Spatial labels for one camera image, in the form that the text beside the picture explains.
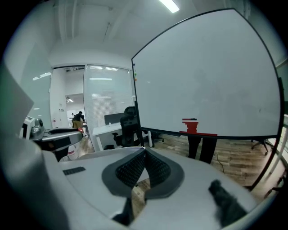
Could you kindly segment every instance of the glass wall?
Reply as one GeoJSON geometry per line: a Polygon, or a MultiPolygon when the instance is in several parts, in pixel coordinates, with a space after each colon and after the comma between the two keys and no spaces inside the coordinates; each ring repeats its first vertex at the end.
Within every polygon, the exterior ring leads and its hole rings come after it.
{"type": "Polygon", "coordinates": [[[37,45],[31,50],[23,70],[21,88],[34,102],[28,116],[41,118],[46,129],[51,129],[49,88],[52,68],[37,45]]]}
{"type": "Polygon", "coordinates": [[[123,113],[128,106],[134,105],[130,71],[87,65],[83,94],[87,125],[92,136],[94,128],[105,125],[105,115],[123,113]]]}

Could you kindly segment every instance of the black cloth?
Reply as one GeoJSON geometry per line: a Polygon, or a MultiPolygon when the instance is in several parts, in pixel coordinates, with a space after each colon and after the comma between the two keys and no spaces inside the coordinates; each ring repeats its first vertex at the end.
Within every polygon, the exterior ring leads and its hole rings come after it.
{"type": "Polygon", "coordinates": [[[83,121],[84,121],[84,116],[83,116],[82,114],[80,114],[80,113],[77,113],[77,114],[74,116],[74,119],[73,119],[73,120],[80,121],[80,118],[82,118],[83,121]]]}
{"type": "MultiPolygon", "coordinates": [[[[195,159],[200,141],[201,137],[188,136],[189,158],[195,159]]],[[[203,138],[200,161],[204,161],[208,164],[211,163],[216,143],[216,138],[203,138]]]]}

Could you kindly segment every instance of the window blinds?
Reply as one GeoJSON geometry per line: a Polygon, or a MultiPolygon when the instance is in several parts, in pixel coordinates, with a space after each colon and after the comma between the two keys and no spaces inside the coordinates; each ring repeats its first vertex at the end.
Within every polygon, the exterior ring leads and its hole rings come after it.
{"type": "Polygon", "coordinates": [[[87,65],[84,73],[84,107],[89,132],[104,126],[104,116],[123,113],[133,105],[130,71],[87,65]]]}

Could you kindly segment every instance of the whiteboard frame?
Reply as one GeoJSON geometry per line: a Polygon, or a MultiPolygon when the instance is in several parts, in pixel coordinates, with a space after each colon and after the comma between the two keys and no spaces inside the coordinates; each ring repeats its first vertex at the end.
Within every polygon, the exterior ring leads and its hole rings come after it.
{"type": "MultiPolygon", "coordinates": [[[[260,41],[263,43],[268,55],[269,55],[269,58],[271,60],[271,63],[273,65],[273,68],[274,68],[274,71],[275,71],[275,75],[277,77],[277,82],[278,82],[278,88],[279,88],[279,95],[280,95],[280,118],[279,118],[279,127],[282,127],[283,126],[283,120],[284,120],[284,98],[283,98],[283,91],[281,91],[280,89],[283,88],[281,87],[281,83],[279,82],[279,77],[278,77],[278,74],[277,74],[277,71],[276,71],[276,67],[275,67],[275,64],[273,62],[273,59],[272,59],[272,56],[267,48],[267,46],[265,45],[263,39],[259,36],[259,34],[257,33],[257,31],[255,30],[255,28],[250,24],[249,21],[246,20],[245,17],[243,17],[236,9],[234,8],[227,8],[227,9],[219,9],[219,10],[213,10],[213,11],[209,11],[209,12],[205,12],[205,13],[201,13],[201,14],[198,14],[196,16],[193,16],[193,17],[190,17],[190,18],[187,18],[171,27],[169,27],[168,29],[166,29],[165,31],[163,31],[162,33],[160,33],[159,35],[157,35],[156,37],[154,37],[151,41],[149,41],[142,49],[140,49],[140,51],[138,51],[134,56],[133,58],[135,58],[146,46],[148,46],[152,41],[154,41],[156,38],[158,38],[160,35],[162,35],[163,33],[165,33],[166,31],[170,30],[171,28],[179,25],[180,23],[182,22],[185,22],[185,21],[188,21],[192,18],[196,18],[198,16],[201,16],[201,15],[205,15],[205,14],[208,14],[208,13],[213,13],[213,12],[217,12],[217,11],[226,11],[226,10],[234,10],[236,11],[251,27],[252,29],[256,32],[256,34],[258,35],[260,41]]],[[[134,75],[134,66],[135,64],[133,63],[133,58],[131,59],[131,63],[132,63],[132,71],[133,71],[133,79],[134,79],[134,88],[135,88],[135,96],[136,96],[136,101],[137,100],[137,90],[136,90],[136,85],[135,85],[135,75],[134,75]]],[[[142,127],[141,126],[141,123],[140,123],[140,115],[138,113],[138,107],[137,107],[137,116],[139,118],[139,127],[141,130],[146,130],[146,131],[151,131],[151,132],[157,132],[157,133],[163,133],[163,134],[168,134],[168,135],[174,135],[174,136],[195,136],[195,137],[207,137],[207,138],[216,138],[216,139],[231,139],[231,140],[247,140],[247,139],[268,139],[268,138],[277,138],[278,135],[269,135],[269,136],[209,136],[209,135],[197,135],[197,134],[189,134],[189,133],[180,133],[180,132],[172,132],[172,131],[166,131],[166,130],[159,130],[159,129],[153,129],[153,128],[147,128],[147,127],[142,127]]]]}
{"type": "Polygon", "coordinates": [[[279,126],[278,126],[278,133],[276,135],[270,135],[270,136],[247,136],[247,137],[237,137],[237,136],[204,136],[204,135],[196,135],[196,134],[188,134],[188,133],[180,133],[180,132],[171,132],[171,131],[165,131],[165,130],[158,130],[158,129],[153,129],[153,128],[146,128],[146,127],[141,127],[141,123],[140,123],[140,115],[138,113],[138,104],[136,103],[136,113],[138,116],[138,122],[139,122],[139,128],[141,130],[147,130],[147,131],[151,131],[151,132],[157,132],[157,133],[163,133],[163,134],[168,134],[168,135],[173,135],[173,136],[195,136],[195,137],[204,137],[204,138],[216,138],[216,139],[230,139],[230,140],[263,140],[263,139],[268,139],[268,138],[276,138],[276,142],[275,145],[272,149],[272,152],[270,154],[269,159],[267,160],[266,165],[264,166],[262,172],[260,173],[260,175],[258,176],[258,178],[254,181],[254,183],[251,186],[247,186],[247,188],[249,190],[253,190],[255,188],[255,186],[259,183],[259,181],[262,179],[262,177],[264,176],[264,174],[266,173],[268,167],[270,166],[270,163],[272,162],[272,159],[277,151],[277,146],[279,144],[280,141],[280,137],[281,137],[281,131],[282,131],[282,127],[283,127],[283,123],[284,123],[284,91],[283,91],[283,85],[282,85],[282,81],[281,79],[278,77],[277,71],[276,71],[276,66],[273,62],[272,56],[266,46],[266,44],[264,43],[263,39],[260,37],[260,35],[258,34],[258,32],[255,30],[255,28],[251,25],[251,23],[243,16],[241,15],[236,9],[234,8],[227,8],[227,9],[218,9],[218,10],[213,10],[213,11],[209,11],[209,12],[205,12],[205,13],[201,13],[198,15],[195,15],[193,17],[187,18],[183,21],[180,21],[179,23],[169,27],[168,29],[164,30],[162,33],[160,33],[159,35],[157,35],[156,37],[154,37],[151,41],[149,41],[143,48],[141,48],[131,59],[131,64],[132,64],[132,71],[133,71],[133,79],[134,79],[134,88],[135,88],[135,96],[136,96],[136,101],[137,100],[137,90],[136,90],[136,85],[135,85],[135,75],[134,75],[134,63],[133,63],[133,58],[135,58],[137,56],[137,54],[139,54],[147,45],[149,45],[152,41],[154,41],[156,38],[158,38],[160,35],[162,35],[163,33],[165,33],[166,31],[168,31],[169,29],[177,26],[178,24],[188,21],[192,18],[201,16],[201,15],[205,15],[208,13],[213,13],[213,12],[217,12],[217,11],[225,11],[225,10],[235,10],[250,26],[251,28],[255,31],[255,33],[257,34],[257,36],[259,37],[260,41],[262,42],[262,44],[264,45],[269,58],[271,60],[271,63],[273,65],[274,71],[275,71],[275,75],[277,78],[277,82],[278,82],[278,88],[279,88],[279,97],[280,97],[280,118],[279,118],[279,126]]]}

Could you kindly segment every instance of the wooden floor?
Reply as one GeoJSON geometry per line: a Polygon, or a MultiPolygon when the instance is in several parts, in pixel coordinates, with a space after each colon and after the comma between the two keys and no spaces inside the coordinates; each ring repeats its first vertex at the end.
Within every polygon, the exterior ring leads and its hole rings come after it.
{"type": "MultiPolygon", "coordinates": [[[[187,137],[175,137],[165,134],[160,137],[164,138],[165,141],[156,141],[156,149],[168,150],[175,154],[188,156],[189,144],[187,137]]],[[[211,165],[221,172],[223,172],[224,168],[224,173],[238,184],[242,186],[251,186],[263,170],[271,154],[271,148],[269,146],[267,146],[269,150],[267,155],[265,155],[266,150],[263,145],[259,145],[252,150],[251,146],[255,143],[256,142],[253,143],[250,140],[217,140],[215,154],[218,154],[218,157],[217,155],[213,156],[211,165]]],[[[202,142],[199,144],[196,159],[199,159],[201,147],[202,142]]],[[[80,156],[94,152],[89,136],[86,136],[81,140],[80,149],[80,156]]],[[[270,175],[269,170],[267,170],[267,173],[252,191],[253,196],[258,202],[261,202],[264,199],[264,196],[269,189],[277,185],[277,181],[282,176],[283,172],[284,166],[282,162],[279,162],[272,175],[270,175]]],[[[138,216],[144,208],[144,193],[149,189],[149,179],[139,182],[133,188],[132,206],[135,217],[138,216]]]]}

